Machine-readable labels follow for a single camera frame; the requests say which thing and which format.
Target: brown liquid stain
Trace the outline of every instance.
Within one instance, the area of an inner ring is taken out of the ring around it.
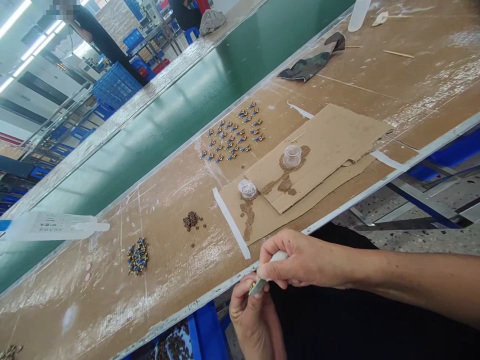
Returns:
[[[243,240],[246,243],[250,241],[250,235],[252,234],[252,225],[255,221],[255,213],[252,210],[252,205],[254,204],[254,200],[259,196],[257,191],[254,198],[247,200],[240,195],[240,200],[244,201],[245,203],[240,204],[240,210],[242,211],[243,215],[246,214],[246,221],[245,221],[245,231],[243,232]]]
[[[301,161],[300,165],[294,168],[288,168],[285,167],[283,164],[283,159],[284,159],[284,154],[281,154],[280,160],[278,161],[278,164],[280,165],[280,168],[283,170],[283,175],[280,176],[279,179],[275,181],[269,182],[267,185],[265,185],[260,192],[263,195],[267,195],[269,192],[272,191],[272,189],[279,183],[278,186],[278,191],[287,193],[289,195],[295,195],[297,191],[295,189],[292,189],[292,181],[290,180],[290,174],[298,171],[307,161],[307,155],[310,153],[310,148],[307,145],[303,145],[300,147],[301,148]]]

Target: toothpick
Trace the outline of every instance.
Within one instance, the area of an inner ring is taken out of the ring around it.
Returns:
[[[415,59],[415,56],[407,55],[407,54],[404,54],[404,53],[401,53],[401,52],[388,51],[388,50],[382,50],[382,51],[384,53],[387,53],[387,54],[393,54],[393,55],[403,56],[405,58]]]
[[[293,144],[294,142],[296,142],[296,141],[299,139],[299,137],[301,137],[303,134],[297,136],[297,137],[294,138],[292,141],[290,141],[290,144]]]

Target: cloth rag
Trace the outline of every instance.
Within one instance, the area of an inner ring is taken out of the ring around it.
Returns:
[[[345,36],[340,32],[336,32],[325,40],[323,45],[319,46],[320,53],[318,55],[298,60],[291,68],[282,70],[277,75],[277,78],[287,80],[303,79],[303,82],[306,83],[327,65],[334,52],[342,50],[345,50]]]
[[[227,19],[225,18],[225,15],[223,12],[208,9],[205,11],[205,13],[201,18],[200,34],[204,36],[209,33],[213,33],[216,29],[221,27],[226,21]]]

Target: small plastic cup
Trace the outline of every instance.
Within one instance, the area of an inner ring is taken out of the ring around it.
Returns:
[[[238,190],[241,193],[241,196],[246,199],[250,200],[257,195],[257,188],[250,180],[242,180],[238,183]]]
[[[296,168],[300,165],[302,161],[302,148],[298,145],[289,145],[285,149],[285,154],[283,155],[283,165],[286,168]]]

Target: cardboard sheet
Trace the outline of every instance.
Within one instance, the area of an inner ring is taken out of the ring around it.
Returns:
[[[283,214],[345,162],[355,163],[393,128],[385,122],[328,104],[245,173],[260,193]],[[297,137],[301,163],[282,164],[287,146]]]
[[[373,156],[367,154],[351,166],[341,166],[282,215],[261,194],[253,200],[245,200],[241,197],[239,182],[245,179],[243,174],[225,186],[220,191],[220,196],[243,235],[243,239],[247,245],[251,245],[305,214],[328,194],[361,174],[374,160]]]

